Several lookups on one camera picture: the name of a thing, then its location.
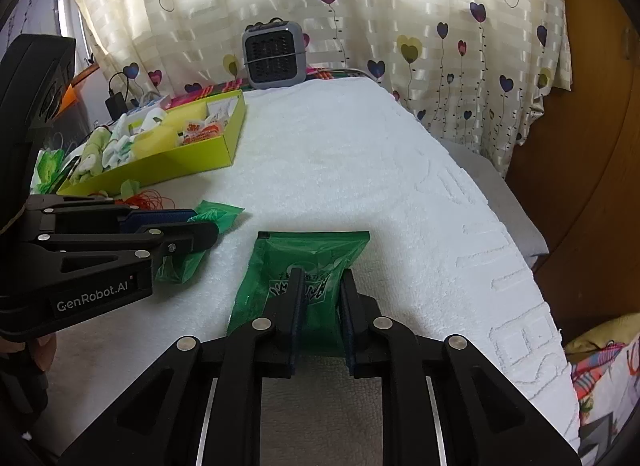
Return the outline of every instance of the white towel surface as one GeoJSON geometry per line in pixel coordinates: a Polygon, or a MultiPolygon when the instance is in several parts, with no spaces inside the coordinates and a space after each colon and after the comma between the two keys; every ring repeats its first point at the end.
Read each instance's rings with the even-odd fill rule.
{"type": "MultiPolygon", "coordinates": [[[[531,271],[447,151],[366,78],[245,94],[234,165],[158,184],[177,207],[246,208],[196,276],[59,334],[38,434],[61,452],[182,335],[225,334],[258,230],[369,230],[358,290],[416,334],[466,335],[578,445],[578,403],[560,336],[531,271]]],[[[264,465],[382,463],[380,383],[344,361],[303,357],[265,380],[264,465]]]]}

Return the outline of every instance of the portable heater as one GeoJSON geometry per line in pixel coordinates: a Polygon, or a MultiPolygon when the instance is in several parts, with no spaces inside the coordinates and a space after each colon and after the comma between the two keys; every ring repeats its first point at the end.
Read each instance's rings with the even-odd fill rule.
{"type": "Polygon", "coordinates": [[[306,78],[305,39],[295,22],[277,20],[247,27],[242,51],[254,88],[292,86],[306,78]]]}

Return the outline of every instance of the curtain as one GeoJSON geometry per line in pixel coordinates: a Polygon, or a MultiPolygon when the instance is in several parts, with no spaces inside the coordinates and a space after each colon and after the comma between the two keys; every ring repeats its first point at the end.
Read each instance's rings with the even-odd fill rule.
{"type": "Polygon", "coordinates": [[[542,97],[571,79],[564,0],[77,2],[100,67],[107,77],[124,70],[134,95],[242,76],[245,28],[293,20],[308,65],[368,72],[433,136],[481,153],[503,175],[542,97]]]}

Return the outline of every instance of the open cardboard box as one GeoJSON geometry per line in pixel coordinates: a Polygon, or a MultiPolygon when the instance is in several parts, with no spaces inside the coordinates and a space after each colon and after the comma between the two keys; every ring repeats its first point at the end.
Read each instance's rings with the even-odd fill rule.
{"type": "Polygon", "coordinates": [[[105,191],[110,197],[114,197],[120,195],[120,186],[127,179],[138,181],[141,186],[149,186],[193,173],[231,166],[246,115],[242,90],[206,97],[167,111],[167,114],[174,119],[204,120],[207,116],[208,102],[231,97],[237,97],[238,102],[222,135],[206,141],[178,146],[172,150],[118,166],[76,185],[72,185],[67,180],[60,187],[58,195],[85,196],[105,191]]]}

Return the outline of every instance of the silver bolt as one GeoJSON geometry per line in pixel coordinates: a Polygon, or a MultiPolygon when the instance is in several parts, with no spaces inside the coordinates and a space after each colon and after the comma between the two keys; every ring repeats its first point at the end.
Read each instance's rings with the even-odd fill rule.
{"type": "Polygon", "coordinates": [[[191,336],[185,336],[184,338],[180,338],[175,346],[183,352],[190,351],[196,346],[196,340],[191,336]]]}
{"type": "Polygon", "coordinates": [[[466,349],[466,340],[462,336],[452,336],[449,338],[449,346],[452,349],[461,351],[462,349],[466,349]]]}
{"type": "Polygon", "coordinates": [[[373,320],[373,327],[376,329],[387,330],[392,327],[394,323],[384,316],[379,316],[378,318],[373,320]]]}
{"type": "Polygon", "coordinates": [[[251,322],[251,327],[257,331],[266,331],[271,327],[271,320],[269,318],[256,318],[251,322]]]}

